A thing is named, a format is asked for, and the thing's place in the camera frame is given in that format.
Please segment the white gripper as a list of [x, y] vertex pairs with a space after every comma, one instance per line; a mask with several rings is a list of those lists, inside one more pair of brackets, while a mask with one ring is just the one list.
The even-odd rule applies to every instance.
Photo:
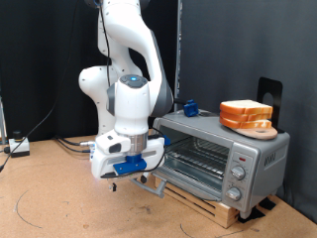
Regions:
[[[97, 179], [122, 179], [147, 173], [163, 164], [164, 137], [148, 134], [120, 135], [114, 130], [98, 136], [95, 140], [95, 151], [91, 159], [91, 171]], [[141, 176], [141, 183], [147, 177]], [[109, 185], [111, 191], [117, 185]]]

